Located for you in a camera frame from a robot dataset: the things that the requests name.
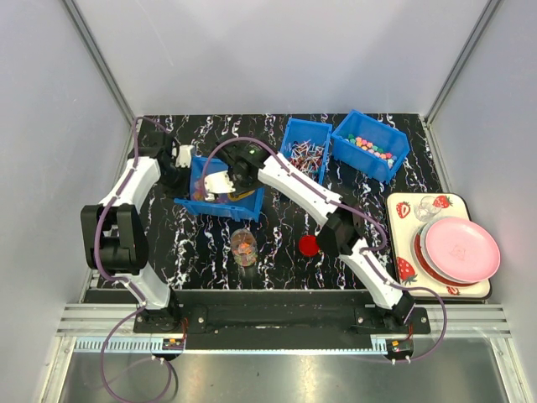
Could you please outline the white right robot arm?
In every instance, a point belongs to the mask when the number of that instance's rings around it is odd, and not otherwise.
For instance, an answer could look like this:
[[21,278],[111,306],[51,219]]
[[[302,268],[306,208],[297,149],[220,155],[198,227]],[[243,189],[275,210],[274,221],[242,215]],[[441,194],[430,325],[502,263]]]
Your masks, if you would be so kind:
[[342,261],[366,286],[386,330],[401,332],[410,324],[414,298],[374,254],[387,244],[387,234],[378,222],[300,172],[259,139],[232,136],[219,140],[210,156],[227,164],[234,191],[269,186],[314,218],[321,228],[315,238],[317,246]]

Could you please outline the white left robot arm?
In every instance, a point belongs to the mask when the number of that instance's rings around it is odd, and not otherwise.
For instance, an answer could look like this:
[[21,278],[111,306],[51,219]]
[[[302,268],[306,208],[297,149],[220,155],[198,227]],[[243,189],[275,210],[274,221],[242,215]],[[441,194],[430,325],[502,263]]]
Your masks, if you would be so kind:
[[148,146],[137,144],[129,153],[110,193],[81,210],[88,266],[129,290],[138,303],[136,318],[162,332],[180,326],[180,304],[149,263],[149,241],[139,210],[155,185],[172,197],[188,193],[194,154],[194,146],[177,144],[169,133],[152,132]]

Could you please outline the yellow plastic scoop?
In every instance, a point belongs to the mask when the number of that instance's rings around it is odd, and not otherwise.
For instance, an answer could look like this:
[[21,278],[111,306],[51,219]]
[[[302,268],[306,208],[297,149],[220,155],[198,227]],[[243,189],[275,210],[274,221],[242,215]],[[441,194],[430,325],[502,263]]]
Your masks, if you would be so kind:
[[227,194],[227,198],[230,202],[239,202],[245,198],[250,197],[252,194],[254,194],[255,191],[246,191],[246,192],[230,192]]

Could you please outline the blue bin with star candies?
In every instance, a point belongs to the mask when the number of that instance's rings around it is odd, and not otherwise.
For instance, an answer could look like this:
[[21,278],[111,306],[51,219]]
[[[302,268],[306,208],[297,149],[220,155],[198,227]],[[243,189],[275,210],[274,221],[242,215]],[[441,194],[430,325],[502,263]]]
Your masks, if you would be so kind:
[[205,201],[201,194],[200,178],[206,157],[194,156],[191,161],[190,189],[186,198],[175,198],[175,204],[186,209],[192,215],[210,215],[232,218],[234,221],[259,221],[263,205],[264,189],[259,188],[240,200],[219,195],[214,201]]

